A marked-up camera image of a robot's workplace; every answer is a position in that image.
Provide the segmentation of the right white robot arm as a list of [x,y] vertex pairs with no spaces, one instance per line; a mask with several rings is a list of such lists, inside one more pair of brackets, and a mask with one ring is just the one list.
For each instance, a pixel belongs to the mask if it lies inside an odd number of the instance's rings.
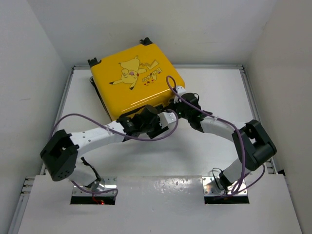
[[275,144],[259,121],[252,119],[238,128],[227,120],[213,117],[212,113],[201,110],[194,93],[185,93],[180,98],[171,99],[169,108],[179,118],[187,120],[193,129],[222,137],[234,144],[238,159],[220,172],[217,185],[221,190],[241,181],[277,153]]

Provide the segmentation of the yellow suitcase with grey lining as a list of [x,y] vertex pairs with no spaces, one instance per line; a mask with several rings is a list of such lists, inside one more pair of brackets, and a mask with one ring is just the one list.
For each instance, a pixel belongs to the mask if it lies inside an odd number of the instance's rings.
[[146,105],[167,106],[171,87],[183,78],[149,38],[102,59],[88,60],[98,96],[111,120],[133,116]]

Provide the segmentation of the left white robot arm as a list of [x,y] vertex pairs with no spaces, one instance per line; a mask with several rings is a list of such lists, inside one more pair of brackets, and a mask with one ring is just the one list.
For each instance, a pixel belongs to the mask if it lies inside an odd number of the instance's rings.
[[106,125],[98,123],[94,129],[73,133],[58,130],[42,149],[40,158],[53,181],[68,179],[83,187],[91,187],[100,181],[100,176],[85,161],[85,154],[131,139],[143,141],[141,134],[148,136],[146,142],[164,139],[162,133],[168,131],[169,125],[176,121],[173,111],[159,112],[157,108],[147,105],[133,117],[123,116]]

